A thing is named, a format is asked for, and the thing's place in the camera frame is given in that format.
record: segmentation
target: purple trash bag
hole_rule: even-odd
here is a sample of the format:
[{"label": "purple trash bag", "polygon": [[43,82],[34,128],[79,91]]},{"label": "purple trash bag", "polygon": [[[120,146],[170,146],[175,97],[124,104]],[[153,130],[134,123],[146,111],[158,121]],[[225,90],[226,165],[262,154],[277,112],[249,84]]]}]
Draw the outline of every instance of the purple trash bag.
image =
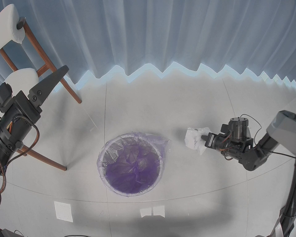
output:
[{"label": "purple trash bag", "polygon": [[140,132],[108,141],[97,161],[103,183],[122,196],[149,192],[162,176],[169,143],[169,139]]}]

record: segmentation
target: blue curtain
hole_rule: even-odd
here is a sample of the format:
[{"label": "blue curtain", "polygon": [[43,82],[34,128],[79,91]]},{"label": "blue curtain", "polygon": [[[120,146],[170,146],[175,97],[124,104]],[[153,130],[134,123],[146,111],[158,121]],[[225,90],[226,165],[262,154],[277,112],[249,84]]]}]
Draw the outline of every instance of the blue curtain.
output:
[{"label": "blue curtain", "polygon": [[[173,61],[296,77],[295,1],[3,0],[0,10],[11,3],[74,83],[87,70],[100,78],[119,65],[130,75],[151,63],[163,72]],[[4,50],[18,68],[44,64],[26,38]],[[1,58],[0,80],[10,73]]]}]

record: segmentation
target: tiled floor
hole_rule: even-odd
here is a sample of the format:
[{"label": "tiled floor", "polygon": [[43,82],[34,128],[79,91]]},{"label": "tiled floor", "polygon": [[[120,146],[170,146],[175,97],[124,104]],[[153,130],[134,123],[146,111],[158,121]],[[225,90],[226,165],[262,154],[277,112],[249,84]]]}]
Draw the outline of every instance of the tiled floor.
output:
[{"label": "tiled floor", "polygon": [[[287,199],[295,161],[272,155],[246,172],[214,150],[200,156],[185,146],[184,137],[188,127],[207,126],[218,133],[222,123],[247,113],[263,127],[258,141],[277,111],[296,112],[293,88],[246,75],[234,79],[227,72],[213,79],[205,72],[190,77],[170,69],[162,79],[147,70],[131,83],[121,73],[108,81],[88,80],[78,94],[82,104],[64,88],[52,92],[37,122],[41,138],[34,149],[68,170],[30,156],[14,161],[2,194],[0,228],[28,237],[270,234]],[[249,122],[254,136],[259,126]],[[106,190],[96,160],[106,141],[130,131],[162,135],[172,146],[157,186],[127,198]],[[32,130],[24,143],[34,138]],[[289,153],[282,146],[276,151]],[[73,223],[56,218],[54,201],[71,205]],[[150,208],[150,215],[141,217],[141,209]],[[153,208],[161,208],[165,217],[153,215]]]}]

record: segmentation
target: chair seat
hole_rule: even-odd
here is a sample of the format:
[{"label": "chair seat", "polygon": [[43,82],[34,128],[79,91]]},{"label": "chair seat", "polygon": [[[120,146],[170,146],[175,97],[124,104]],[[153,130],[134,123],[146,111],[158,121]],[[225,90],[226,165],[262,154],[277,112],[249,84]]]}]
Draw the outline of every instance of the chair seat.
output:
[{"label": "chair seat", "polygon": [[11,73],[4,82],[11,86],[13,96],[20,90],[28,96],[29,90],[39,82],[39,79],[35,69],[24,68]]},{"label": "chair seat", "polygon": [[10,4],[0,12],[0,48],[13,40],[19,44],[25,38],[25,30],[17,29],[20,17],[14,4]]}]

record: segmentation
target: plastic bag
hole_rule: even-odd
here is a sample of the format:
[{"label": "plastic bag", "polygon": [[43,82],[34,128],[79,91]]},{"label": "plastic bag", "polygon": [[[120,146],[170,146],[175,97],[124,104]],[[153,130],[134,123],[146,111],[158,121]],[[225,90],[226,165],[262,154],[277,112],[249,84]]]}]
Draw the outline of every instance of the plastic bag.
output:
[{"label": "plastic bag", "polygon": [[97,160],[104,185],[122,196],[149,192],[162,177],[169,143],[169,139],[141,132],[108,141]]},{"label": "plastic bag", "polygon": [[190,149],[197,150],[202,155],[206,149],[202,135],[208,135],[209,132],[211,132],[209,128],[188,128],[185,136],[185,145]]}]

